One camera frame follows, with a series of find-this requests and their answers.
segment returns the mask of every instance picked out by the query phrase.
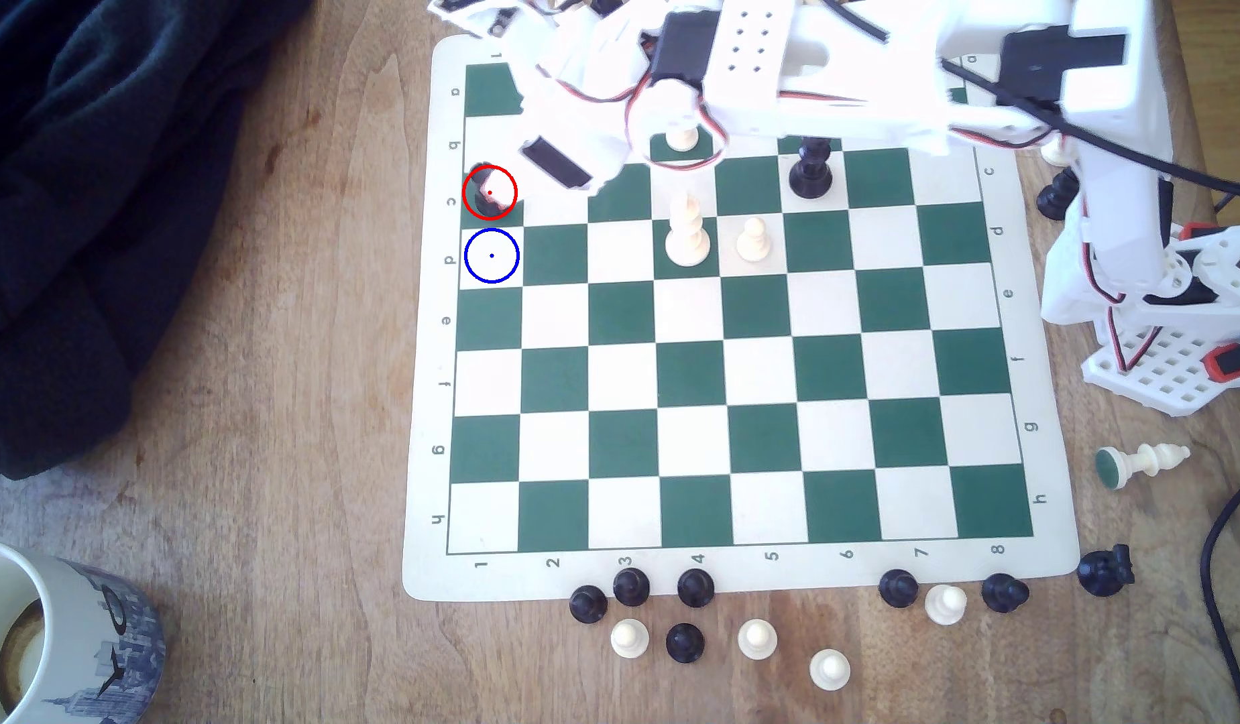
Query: coffee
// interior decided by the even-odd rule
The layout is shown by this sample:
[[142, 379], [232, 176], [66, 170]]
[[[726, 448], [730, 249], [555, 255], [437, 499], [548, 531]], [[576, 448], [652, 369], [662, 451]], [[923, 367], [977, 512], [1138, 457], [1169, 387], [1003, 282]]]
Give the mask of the coffee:
[[38, 660], [43, 658], [43, 601], [35, 599], [16, 617], [16, 624], [2, 638], [0, 651], [0, 703], [2, 712], [11, 715], [16, 704], [33, 683]]

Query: red circle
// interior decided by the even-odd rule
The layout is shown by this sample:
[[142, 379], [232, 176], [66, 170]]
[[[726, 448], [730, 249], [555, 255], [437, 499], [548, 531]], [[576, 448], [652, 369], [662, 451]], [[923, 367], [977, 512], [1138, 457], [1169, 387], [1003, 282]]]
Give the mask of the red circle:
[[[513, 182], [513, 202], [510, 203], [507, 206], [507, 208], [503, 208], [503, 212], [500, 213], [500, 216], [497, 216], [497, 217], [482, 217], [480, 213], [472, 211], [471, 206], [467, 203], [467, 182], [471, 181], [472, 174], [476, 174], [477, 171], [480, 171], [482, 169], [495, 169], [496, 171], [503, 171], [503, 175], [507, 176], [507, 180], [510, 180], [511, 182]], [[472, 169], [472, 170], [467, 171], [467, 177], [463, 179], [463, 191], [461, 191], [461, 195], [463, 195], [463, 205], [464, 205], [465, 208], [467, 208], [469, 213], [471, 213], [474, 217], [477, 217], [482, 222], [497, 222], [498, 219], [502, 219], [503, 217], [506, 217], [510, 213], [512, 213], [513, 208], [516, 207], [516, 179], [513, 177], [513, 174], [508, 174], [507, 169], [505, 169], [502, 166], [496, 166], [494, 164], [484, 164], [481, 166], [477, 166], [476, 169]]]

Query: green square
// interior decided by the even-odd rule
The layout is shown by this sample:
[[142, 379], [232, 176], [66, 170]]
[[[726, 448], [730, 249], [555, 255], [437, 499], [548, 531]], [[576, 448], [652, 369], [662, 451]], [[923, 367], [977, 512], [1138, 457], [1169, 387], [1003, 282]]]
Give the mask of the green square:
[[522, 346], [521, 288], [461, 289], [455, 311], [455, 348], [517, 350]]
[[589, 285], [589, 343], [641, 341], [656, 341], [655, 285]]
[[847, 211], [785, 214], [785, 258], [790, 272], [853, 268], [853, 234]]
[[934, 330], [932, 352], [937, 360], [941, 394], [1013, 392], [1004, 357], [1004, 332], [985, 330]]
[[732, 545], [732, 480], [725, 475], [661, 479], [660, 537], [661, 548]]
[[516, 501], [516, 550], [588, 550], [589, 482], [522, 482]]
[[497, 483], [520, 477], [522, 424], [517, 415], [455, 418], [450, 482]]
[[465, 117], [516, 117], [522, 112], [522, 94], [516, 92], [507, 63], [467, 66]]
[[790, 335], [790, 289], [784, 274], [723, 276], [727, 338]]
[[733, 472], [802, 470], [797, 404], [728, 407], [727, 430]]
[[629, 164], [589, 198], [589, 222], [631, 222], [651, 217], [651, 166]]
[[807, 542], [878, 541], [878, 493], [873, 470], [805, 472]]
[[522, 413], [589, 408], [589, 348], [522, 351]]
[[987, 213], [981, 201], [919, 206], [918, 213], [925, 264], [991, 262]]
[[858, 269], [857, 304], [863, 332], [929, 329], [924, 270]]
[[800, 400], [862, 399], [866, 362], [861, 335], [794, 337], [794, 376]]
[[781, 212], [781, 172], [776, 156], [724, 159], [713, 170], [718, 216]]
[[951, 467], [950, 492], [961, 538], [1032, 534], [1027, 475], [1021, 465]]
[[910, 206], [915, 185], [910, 180], [910, 156], [904, 149], [843, 151], [848, 175], [848, 206]]
[[637, 479], [658, 474], [655, 409], [589, 414], [590, 479]]
[[919, 399], [870, 399], [869, 426], [877, 467], [946, 465], [941, 403]]
[[522, 284], [569, 285], [589, 280], [589, 227], [527, 227], [522, 234]]
[[694, 267], [678, 267], [668, 259], [665, 252], [665, 237], [668, 236], [668, 219], [651, 221], [651, 241], [655, 244], [657, 279], [689, 279], [693, 276], [718, 275], [718, 219], [708, 217], [702, 228], [708, 234], [708, 257]]
[[696, 139], [696, 145], [691, 151], [677, 152], [668, 146], [665, 140], [665, 134], [657, 133], [651, 136], [651, 160], [652, 161], [701, 161], [708, 159], [713, 155], [713, 136], [708, 134], [707, 130], [698, 128], [699, 138]]
[[656, 345], [660, 407], [727, 404], [723, 341]]

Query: blue circle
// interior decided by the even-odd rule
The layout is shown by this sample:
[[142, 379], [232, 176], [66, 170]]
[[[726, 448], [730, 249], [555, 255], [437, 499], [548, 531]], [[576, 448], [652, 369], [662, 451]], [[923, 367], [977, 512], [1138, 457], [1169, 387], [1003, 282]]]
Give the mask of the blue circle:
[[[507, 241], [513, 245], [513, 252], [516, 253], [516, 259], [513, 260], [513, 270], [507, 272], [506, 274], [503, 274], [498, 279], [486, 279], [486, 278], [484, 278], [477, 272], [472, 272], [471, 270], [471, 264], [467, 263], [467, 250], [471, 249], [471, 242], [475, 241], [475, 239], [477, 239], [479, 236], [481, 236], [481, 234], [484, 234], [486, 232], [501, 233], [505, 237], [507, 237]], [[516, 245], [516, 239], [513, 239], [513, 234], [510, 234], [510, 233], [505, 232], [503, 229], [496, 229], [494, 227], [487, 228], [487, 229], [481, 229], [480, 232], [471, 234], [471, 237], [469, 237], [469, 239], [467, 239], [467, 243], [463, 247], [463, 265], [467, 267], [467, 273], [471, 274], [472, 278], [475, 278], [477, 281], [486, 283], [489, 285], [497, 285], [498, 283], [507, 281], [516, 273], [516, 268], [520, 267], [521, 263], [522, 263], [522, 248], [520, 245]]]

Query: white pawn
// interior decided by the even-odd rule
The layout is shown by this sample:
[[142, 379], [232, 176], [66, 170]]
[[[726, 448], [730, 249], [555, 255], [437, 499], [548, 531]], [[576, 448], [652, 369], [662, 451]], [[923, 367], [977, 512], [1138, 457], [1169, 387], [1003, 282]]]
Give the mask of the white pawn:
[[678, 267], [694, 267], [708, 258], [708, 233], [704, 232], [699, 201], [687, 192], [677, 193], [668, 206], [668, 236], [665, 254]]
[[924, 612], [934, 624], [950, 626], [963, 619], [963, 610], [968, 605], [968, 596], [963, 589], [956, 586], [932, 586], [924, 596]]
[[744, 231], [735, 239], [735, 253], [745, 262], [761, 262], [771, 252], [771, 239], [763, 219], [754, 217], [744, 222]]
[[1099, 471], [1102, 485], [1109, 490], [1121, 490], [1131, 475], [1143, 470], [1148, 477], [1161, 470], [1171, 470], [1179, 462], [1188, 460], [1192, 451], [1182, 445], [1172, 445], [1163, 441], [1153, 448], [1147, 443], [1138, 446], [1133, 455], [1126, 455], [1114, 448], [1100, 449], [1094, 457], [1094, 467]]
[[836, 650], [826, 648], [817, 651], [817, 656], [811, 657], [807, 674], [811, 677], [811, 683], [827, 692], [835, 692], [848, 683], [853, 674], [853, 667], [848, 664], [847, 656]]
[[763, 661], [776, 650], [776, 630], [761, 619], [750, 619], [740, 626], [735, 643], [740, 646], [740, 653], [744, 656]]
[[637, 619], [625, 619], [611, 629], [611, 648], [625, 658], [637, 658], [644, 655], [650, 642], [651, 634]]

